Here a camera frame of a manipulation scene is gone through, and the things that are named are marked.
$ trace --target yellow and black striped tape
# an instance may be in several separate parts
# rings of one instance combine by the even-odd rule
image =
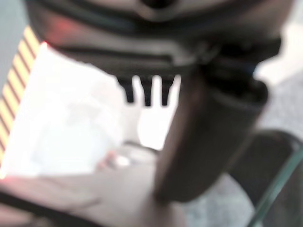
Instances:
[[[0,162],[3,159],[9,133],[13,127],[39,48],[40,43],[37,37],[27,26],[9,70],[8,80],[3,86],[2,99],[0,99]]]

